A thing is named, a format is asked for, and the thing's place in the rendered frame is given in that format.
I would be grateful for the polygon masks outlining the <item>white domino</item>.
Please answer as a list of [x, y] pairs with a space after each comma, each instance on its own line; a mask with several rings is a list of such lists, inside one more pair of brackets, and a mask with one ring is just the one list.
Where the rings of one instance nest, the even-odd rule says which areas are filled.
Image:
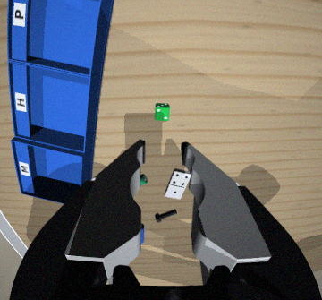
[[166, 187], [165, 197], [181, 199], [190, 178], [191, 174], [189, 171], [175, 168]]

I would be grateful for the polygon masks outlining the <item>green aa battery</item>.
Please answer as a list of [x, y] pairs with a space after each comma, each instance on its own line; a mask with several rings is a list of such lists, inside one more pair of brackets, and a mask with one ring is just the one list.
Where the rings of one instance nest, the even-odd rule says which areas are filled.
[[144, 174], [140, 175], [140, 185], [146, 184], [147, 182], [147, 177]]

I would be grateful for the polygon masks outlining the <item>green die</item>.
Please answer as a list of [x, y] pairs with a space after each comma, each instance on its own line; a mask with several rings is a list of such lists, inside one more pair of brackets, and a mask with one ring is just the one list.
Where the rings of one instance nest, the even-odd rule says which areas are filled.
[[155, 120], [168, 121], [170, 113], [169, 104], [156, 103]]

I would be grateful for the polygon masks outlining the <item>blue three-compartment bin rack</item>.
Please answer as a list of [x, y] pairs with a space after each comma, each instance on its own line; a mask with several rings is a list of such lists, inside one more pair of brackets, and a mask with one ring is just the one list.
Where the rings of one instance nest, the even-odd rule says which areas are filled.
[[22, 194], [64, 204], [92, 179], [113, 6], [8, 0], [11, 144]]

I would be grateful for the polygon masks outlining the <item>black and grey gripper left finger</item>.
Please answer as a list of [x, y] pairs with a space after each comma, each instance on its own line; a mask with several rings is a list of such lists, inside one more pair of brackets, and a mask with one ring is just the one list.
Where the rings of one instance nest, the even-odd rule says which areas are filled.
[[113, 284], [117, 265], [141, 251], [140, 189], [145, 141], [138, 140], [68, 199], [38, 232], [17, 270], [9, 300], [64, 300]]

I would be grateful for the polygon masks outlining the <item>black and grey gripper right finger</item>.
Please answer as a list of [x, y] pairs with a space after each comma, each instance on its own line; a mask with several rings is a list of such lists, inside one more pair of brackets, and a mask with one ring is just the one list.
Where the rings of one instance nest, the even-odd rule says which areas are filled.
[[232, 283], [283, 300], [322, 300], [301, 249], [261, 202], [188, 142], [181, 150], [182, 165], [191, 174], [191, 243], [203, 285], [215, 266], [224, 265]]

